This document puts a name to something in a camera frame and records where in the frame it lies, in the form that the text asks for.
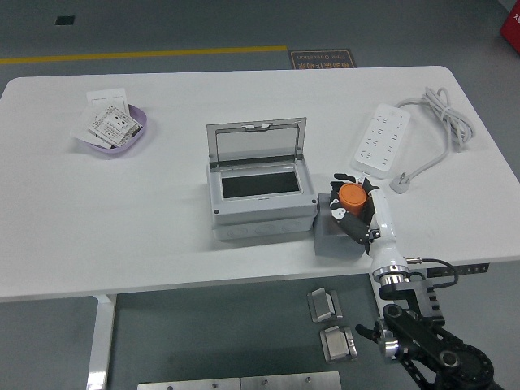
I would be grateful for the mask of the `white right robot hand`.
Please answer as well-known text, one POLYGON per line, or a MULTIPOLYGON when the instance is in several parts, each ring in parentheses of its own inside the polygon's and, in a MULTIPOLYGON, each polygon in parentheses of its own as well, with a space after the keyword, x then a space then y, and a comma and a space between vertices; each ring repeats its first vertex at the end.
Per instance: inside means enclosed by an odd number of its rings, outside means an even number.
POLYGON ((331 182, 332 220, 353 241, 365 246, 370 273, 381 285, 404 282, 410 273, 397 239, 387 198, 365 176, 336 173, 331 182))

